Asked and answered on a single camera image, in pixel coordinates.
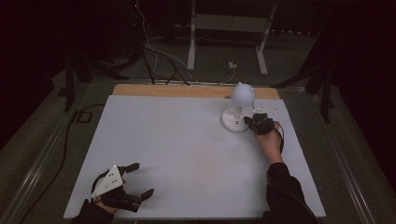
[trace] desk lamp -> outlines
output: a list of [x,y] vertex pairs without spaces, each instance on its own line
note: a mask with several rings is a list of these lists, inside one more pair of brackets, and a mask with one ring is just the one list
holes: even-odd
[[254,89],[248,84],[239,82],[233,88],[231,101],[234,105],[224,110],[221,117],[221,122],[227,130],[241,133],[248,129],[248,125],[244,122],[244,117],[248,114],[243,107],[253,105],[255,97]]

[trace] round white base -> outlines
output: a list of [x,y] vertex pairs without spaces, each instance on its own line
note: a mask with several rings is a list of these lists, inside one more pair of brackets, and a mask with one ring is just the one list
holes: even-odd
[[235,109],[236,106],[232,106],[224,110],[221,117],[221,122],[227,130],[235,133],[241,133],[248,129],[248,125],[244,121],[244,117],[246,117],[248,114],[242,110],[239,119],[235,119],[233,117]]

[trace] power cord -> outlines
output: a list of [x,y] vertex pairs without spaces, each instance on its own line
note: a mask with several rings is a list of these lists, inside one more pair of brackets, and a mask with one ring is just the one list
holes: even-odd
[[37,203],[41,200],[41,198],[46,194],[46,192],[49,190],[49,188],[52,186],[52,184],[55,182],[56,178],[58,177],[59,173],[62,171],[63,167],[64,167],[64,162],[66,160],[66,154],[67,154],[67,143],[68,143],[68,136],[69,136],[69,131],[70,131],[70,127],[73,124],[73,122],[76,120],[76,118],[81,117],[84,113],[86,109],[89,109],[91,107],[94,106],[104,106],[104,105],[89,105],[79,111],[76,111],[75,114],[73,115],[73,118],[71,118],[71,120],[69,121],[68,125],[67,125],[67,129],[66,129],[66,134],[65,134],[65,139],[64,139],[64,154],[62,156],[62,161],[61,164],[59,165],[55,175],[53,176],[53,178],[51,179],[51,181],[48,183],[48,185],[44,188],[44,190],[41,192],[41,194],[37,197],[37,199],[33,202],[33,204],[29,207],[29,209],[27,210],[27,212],[25,213],[25,215],[22,217],[21,221],[19,222],[20,224],[22,224],[24,222],[24,220],[29,216],[29,214],[32,212],[32,210],[35,208],[35,206],[37,205]]

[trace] dark floor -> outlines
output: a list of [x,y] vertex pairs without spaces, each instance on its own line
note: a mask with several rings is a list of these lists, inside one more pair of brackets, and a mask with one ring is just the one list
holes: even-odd
[[[252,40],[243,39],[224,44],[226,40],[208,38],[205,42],[199,42],[195,71],[188,73],[179,61],[187,61],[188,38],[178,37],[171,43],[155,36],[149,39],[154,49],[172,55],[170,57],[181,75],[190,84],[234,84],[241,81],[253,86],[276,84],[296,75],[315,42],[314,37],[307,35],[270,34],[264,50],[269,76],[262,77],[258,71]],[[154,68],[155,60],[149,53],[148,49],[148,63]],[[227,67],[228,62],[237,64],[232,79],[233,71]],[[163,84],[171,76],[169,73],[174,72],[173,66],[161,59],[158,60],[155,71],[156,76],[163,77],[155,77],[159,84]],[[141,61],[121,74],[130,77],[126,81],[129,83],[150,83],[147,67]],[[337,87],[332,87],[334,108],[329,111],[331,123],[326,124],[318,112],[320,94],[307,95],[304,92],[307,81],[308,79],[303,79],[293,83],[279,90],[279,94],[289,110],[318,186],[327,213],[321,219],[322,223],[396,223],[396,196]],[[18,196],[18,187],[43,149],[51,148],[49,162],[43,164],[43,172],[39,174],[34,190],[26,192],[30,197],[26,197],[29,200],[24,209],[15,210],[19,217],[26,214],[27,208],[48,185],[62,162],[70,114],[64,112],[65,99],[56,93],[64,86],[64,72],[54,78],[54,83],[56,88],[53,93],[0,152],[0,168],[4,177],[0,185],[1,215],[11,200]],[[105,104],[107,96],[117,83],[121,82],[96,73],[92,83],[77,84],[77,99],[71,111],[88,105]],[[181,84],[181,81],[175,80],[171,84]],[[24,223],[68,223],[68,220],[63,219],[64,209],[102,110],[102,106],[92,107],[90,111],[93,118],[90,123],[73,123],[70,126],[64,167]]]

